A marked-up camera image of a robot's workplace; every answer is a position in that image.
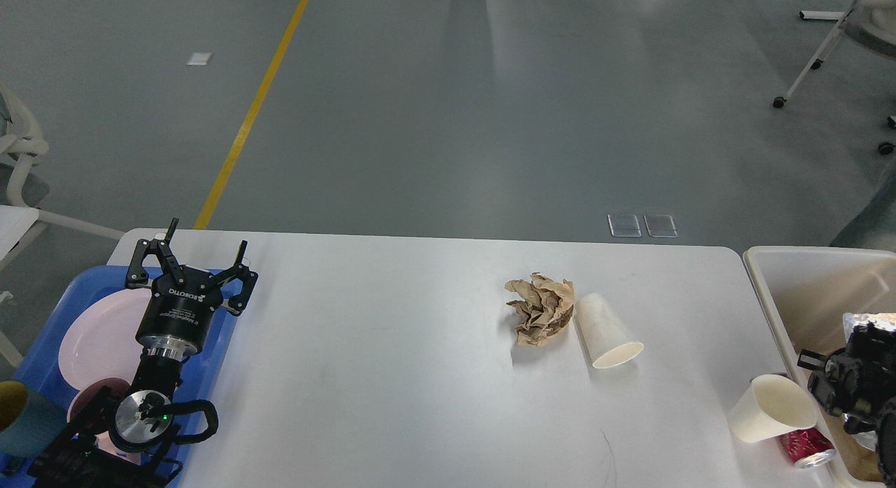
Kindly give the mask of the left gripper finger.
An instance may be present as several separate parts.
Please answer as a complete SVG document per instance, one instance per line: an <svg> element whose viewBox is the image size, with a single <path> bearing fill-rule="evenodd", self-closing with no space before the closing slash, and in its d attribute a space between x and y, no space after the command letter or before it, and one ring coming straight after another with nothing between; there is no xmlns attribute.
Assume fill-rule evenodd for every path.
<svg viewBox="0 0 896 488"><path fill-rule="evenodd" d="M212 309L224 309L233 316L241 316L249 300L251 299L253 290L258 280L258 274L253 271L249 265L244 264L244 254L249 243L242 240L234 257L234 264L229 268L218 273L212 274L210 277L211 293L214 299L211 302ZM234 283L240 283L240 289L237 293L225 297L221 290L224 286Z"/></svg>
<svg viewBox="0 0 896 488"><path fill-rule="evenodd" d="M170 249L171 239L175 235L179 225L179 218L173 218L166 233L153 239L139 239L132 252L131 261L125 275L126 289L150 288L151 281L144 267L147 256L155 256L159 262L162 275L169 275L175 284L183 284L183 268L177 262L176 256Z"/></svg>

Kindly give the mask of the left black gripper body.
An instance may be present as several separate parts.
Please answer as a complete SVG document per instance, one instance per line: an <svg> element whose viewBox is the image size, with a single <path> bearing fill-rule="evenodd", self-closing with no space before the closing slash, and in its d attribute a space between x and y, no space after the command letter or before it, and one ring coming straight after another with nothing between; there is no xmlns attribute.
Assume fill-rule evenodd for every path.
<svg viewBox="0 0 896 488"><path fill-rule="evenodd" d="M188 269L183 281L172 274L154 278L151 297L135 340L147 355L183 361L202 353L211 320L223 302L221 285L204 269Z"/></svg>

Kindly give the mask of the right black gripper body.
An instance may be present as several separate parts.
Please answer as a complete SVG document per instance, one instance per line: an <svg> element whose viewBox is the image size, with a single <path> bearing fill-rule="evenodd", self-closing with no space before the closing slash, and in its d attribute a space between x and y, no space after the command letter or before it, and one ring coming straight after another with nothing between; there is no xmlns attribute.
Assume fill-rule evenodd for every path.
<svg viewBox="0 0 896 488"><path fill-rule="evenodd" d="M894 411L894 333L857 326L826 371L810 371L808 392L832 417L883 422Z"/></svg>

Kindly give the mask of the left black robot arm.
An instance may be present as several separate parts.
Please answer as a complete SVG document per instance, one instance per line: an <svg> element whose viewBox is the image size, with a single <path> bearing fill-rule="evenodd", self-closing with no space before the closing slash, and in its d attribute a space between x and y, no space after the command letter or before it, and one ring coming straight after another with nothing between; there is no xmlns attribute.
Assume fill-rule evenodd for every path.
<svg viewBox="0 0 896 488"><path fill-rule="evenodd" d="M163 236L139 239L125 289L148 291L134 329L134 379L122 396L103 386L28 468L36 487L166 487L183 470L171 449L217 433L214 404L186 399L183 368L204 351L219 312L240 316L258 280L240 243L233 264L208 271L181 264L171 249L178 220Z"/></svg>

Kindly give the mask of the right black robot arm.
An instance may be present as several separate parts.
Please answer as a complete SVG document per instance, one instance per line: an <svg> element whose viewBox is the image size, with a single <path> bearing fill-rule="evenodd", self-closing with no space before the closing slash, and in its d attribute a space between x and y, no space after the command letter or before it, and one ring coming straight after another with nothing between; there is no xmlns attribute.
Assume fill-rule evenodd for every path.
<svg viewBox="0 0 896 488"><path fill-rule="evenodd" d="M825 414L845 417L848 434L875 433L878 471L895 480L895 336L864 323L845 347L824 355L803 349L797 365L810 371L807 389Z"/></svg>

